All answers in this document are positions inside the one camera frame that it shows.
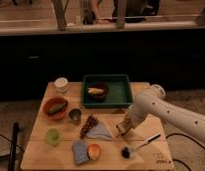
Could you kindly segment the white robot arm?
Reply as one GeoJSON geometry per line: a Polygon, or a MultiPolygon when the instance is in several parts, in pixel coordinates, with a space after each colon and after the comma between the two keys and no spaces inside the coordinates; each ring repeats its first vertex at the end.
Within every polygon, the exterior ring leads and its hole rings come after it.
{"type": "Polygon", "coordinates": [[[165,91],[158,84],[153,84],[137,93],[125,115],[123,127],[126,130],[135,129],[146,119],[148,114],[152,114],[205,143],[205,116],[172,105],[164,98],[165,91]]]}

